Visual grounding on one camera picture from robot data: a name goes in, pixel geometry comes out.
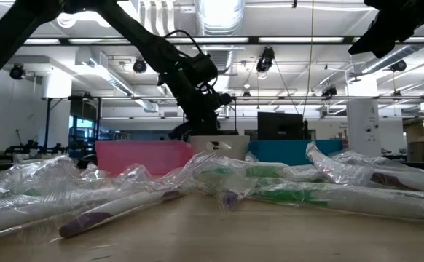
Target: cable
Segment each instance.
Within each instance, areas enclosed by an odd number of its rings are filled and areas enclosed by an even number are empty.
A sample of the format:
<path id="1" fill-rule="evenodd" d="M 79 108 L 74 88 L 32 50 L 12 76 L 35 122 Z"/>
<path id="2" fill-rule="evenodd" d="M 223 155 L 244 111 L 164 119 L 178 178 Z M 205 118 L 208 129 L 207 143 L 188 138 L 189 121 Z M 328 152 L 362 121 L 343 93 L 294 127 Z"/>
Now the cable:
<path id="1" fill-rule="evenodd" d="M 311 80 L 311 64 L 313 63 L 313 44 L 314 44 L 314 3 L 315 0 L 313 0 L 313 10 L 311 14 L 311 46 L 310 46 L 310 52 L 309 52 L 309 68 L 308 68 L 308 74 L 307 74 L 307 91 L 306 91 L 306 98 L 305 98 L 305 106 L 302 109 L 302 115 L 305 116 L 306 112 L 306 104 L 307 104 L 307 97 L 309 96 L 310 91 L 310 80 Z"/>
<path id="2" fill-rule="evenodd" d="M 285 79 L 283 79 L 283 75 L 282 75 L 282 72 L 280 71 L 280 66 L 278 66 L 277 59 L 274 58 L 274 61 L 275 61 L 275 65 L 277 66 L 278 73 L 280 74 L 280 78 L 282 79 L 283 85 L 285 86 L 288 96 L 290 97 L 291 103 L 293 104 L 294 109 L 297 111 L 297 114 L 299 114 L 297 105 L 294 103 L 293 98 L 291 97 L 290 90 L 288 90 L 288 87 L 286 86 Z"/>
<path id="3" fill-rule="evenodd" d="M 194 37 L 192 37 L 188 32 L 186 32 L 185 30 L 175 30 L 173 32 L 167 33 L 163 38 L 166 39 L 167 37 L 175 34 L 175 33 L 184 33 L 185 35 L 187 35 L 189 37 L 189 39 L 191 39 L 192 43 L 196 46 L 197 50 L 204 55 L 203 50 L 199 47 L 199 44 L 197 44 L 196 40 L 194 39 Z"/>
<path id="4" fill-rule="evenodd" d="M 251 76 L 251 74 L 253 73 L 253 70 L 254 70 L 254 68 L 257 66 L 257 60 L 259 59 L 259 57 L 256 57 L 256 59 L 255 59 L 255 61 L 254 61 L 254 64 L 253 64 L 253 67 L 251 68 L 251 70 L 250 71 L 247 71 L 246 70 L 246 72 L 248 72 L 249 74 L 248 74 L 248 78 L 246 78 L 246 82 L 244 82 L 244 84 L 249 84 L 249 77 Z"/>
<path id="5" fill-rule="evenodd" d="M 256 72 L 257 76 L 257 109 L 261 109 L 261 106 L 259 105 L 259 74 Z"/>

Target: table surface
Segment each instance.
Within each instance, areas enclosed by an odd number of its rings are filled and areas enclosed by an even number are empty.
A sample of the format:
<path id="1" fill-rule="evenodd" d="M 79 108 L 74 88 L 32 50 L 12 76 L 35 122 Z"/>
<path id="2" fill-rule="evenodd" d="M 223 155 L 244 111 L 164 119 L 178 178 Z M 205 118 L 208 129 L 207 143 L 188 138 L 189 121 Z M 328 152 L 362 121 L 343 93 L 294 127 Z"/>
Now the table surface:
<path id="1" fill-rule="evenodd" d="M 0 238 L 0 261 L 424 261 L 424 223 L 190 194 L 72 239 Z"/>

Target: pillar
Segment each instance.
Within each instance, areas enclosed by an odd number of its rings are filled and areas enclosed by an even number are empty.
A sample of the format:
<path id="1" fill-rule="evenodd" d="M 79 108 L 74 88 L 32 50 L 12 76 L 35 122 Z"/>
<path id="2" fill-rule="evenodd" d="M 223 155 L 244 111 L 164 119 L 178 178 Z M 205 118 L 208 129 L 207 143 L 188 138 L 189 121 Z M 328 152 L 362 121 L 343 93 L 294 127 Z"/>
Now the pillar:
<path id="1" fill-rule="evenodd" d="M 377 79 L 362 76 L 358 82 L 348 80 L 349 96 L 378 96 Z M 379 106 L 377 100 L 350 100 L 347 103 L 350 149 L 365 156 L 381 156 Z"/>
<path id="2" fill-rule="evenodd" d="M 42 94 L 44 98 L 54 98 L 50 108 L 49 138 L 47 146 L 54 147 L 57 143 L 68 146 L 70 101 L 57 98 L 67 98 L 71 95 L 72 78 L 69 74 L 54 69 L 49 76 L 42 79 Z M 44 145 L 45 119 L 40 125 L 39 145 Z"/>

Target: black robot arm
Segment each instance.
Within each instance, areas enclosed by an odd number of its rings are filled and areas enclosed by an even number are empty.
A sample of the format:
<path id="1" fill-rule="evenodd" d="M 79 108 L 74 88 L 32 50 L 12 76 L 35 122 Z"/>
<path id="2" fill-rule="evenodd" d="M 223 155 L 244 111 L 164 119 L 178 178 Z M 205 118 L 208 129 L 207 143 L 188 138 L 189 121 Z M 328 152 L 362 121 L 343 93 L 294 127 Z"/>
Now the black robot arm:
<path id="1" fill-rule="evenodd" d="M 215 110 L 229 103 L 208 82 L 218 75 L 209 56 L 190 57 L 164 37 L 148 32 L 116 3 L 116 0 L 17 0 L 0 19 L 0 69 L 41 25 L 60 13 L 95 11 L 130 41 L 144 60 L 160 74 L 187 115 L 192 134 L 216 134 Z"/>

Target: black monitor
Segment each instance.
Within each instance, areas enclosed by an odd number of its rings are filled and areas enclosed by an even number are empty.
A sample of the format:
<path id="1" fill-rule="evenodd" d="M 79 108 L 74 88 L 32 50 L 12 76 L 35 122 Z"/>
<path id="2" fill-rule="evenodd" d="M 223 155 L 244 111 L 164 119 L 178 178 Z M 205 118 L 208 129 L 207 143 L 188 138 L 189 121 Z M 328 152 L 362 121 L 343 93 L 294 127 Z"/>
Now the black monitor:
<path id="1" fill-rule="evenodd" d="M 303 140 L 303 129 L 300 114 L 257 113 L 258 140 Z"/>

